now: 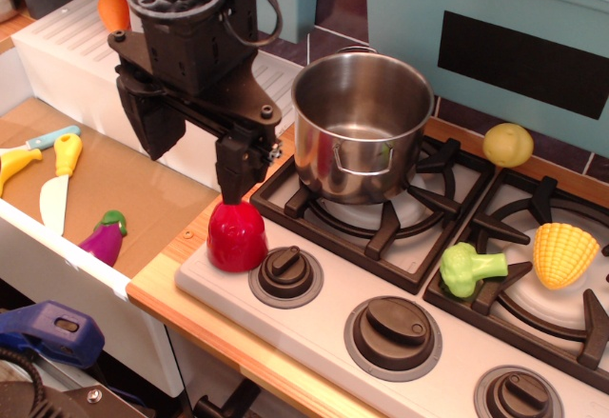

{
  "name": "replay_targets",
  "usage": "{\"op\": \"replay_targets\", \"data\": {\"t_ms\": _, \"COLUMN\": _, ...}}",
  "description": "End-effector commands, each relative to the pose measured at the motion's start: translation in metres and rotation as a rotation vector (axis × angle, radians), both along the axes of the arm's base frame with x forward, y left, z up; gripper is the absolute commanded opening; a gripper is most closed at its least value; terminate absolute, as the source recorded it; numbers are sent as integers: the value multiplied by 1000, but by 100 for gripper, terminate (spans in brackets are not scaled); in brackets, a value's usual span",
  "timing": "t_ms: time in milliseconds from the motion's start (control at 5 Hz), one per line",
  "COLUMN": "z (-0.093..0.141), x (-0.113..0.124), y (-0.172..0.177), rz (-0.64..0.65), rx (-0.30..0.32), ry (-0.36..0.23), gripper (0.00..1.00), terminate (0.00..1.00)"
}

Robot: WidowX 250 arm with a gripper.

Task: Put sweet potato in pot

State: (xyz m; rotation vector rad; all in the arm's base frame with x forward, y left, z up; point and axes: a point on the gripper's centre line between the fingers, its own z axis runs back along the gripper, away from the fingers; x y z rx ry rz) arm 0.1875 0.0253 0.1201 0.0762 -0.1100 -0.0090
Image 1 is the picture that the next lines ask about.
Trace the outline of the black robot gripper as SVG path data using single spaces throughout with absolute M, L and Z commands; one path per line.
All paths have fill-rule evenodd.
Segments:
M 120 57 L 117 89 L 140 145 L 153 161 L 191 122 L 217 137 L 223 202 L 239 205 L 279 159 L 281 112 L 252 74 L 262 45 L 256 0 L 127 0 L 142 31 L 108 38 Z

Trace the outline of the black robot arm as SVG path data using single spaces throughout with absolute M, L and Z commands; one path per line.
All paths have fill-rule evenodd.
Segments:
M 158 159 L 187 124 L 209 132 L 223 200 L 239 204 L 281 153 L 281 110 L 252 70 L 265 45 L 257 0 L 127 2 L 142 30 L 117 30 L 108 43 L 120 58 L 116 85 L 141 146 Z

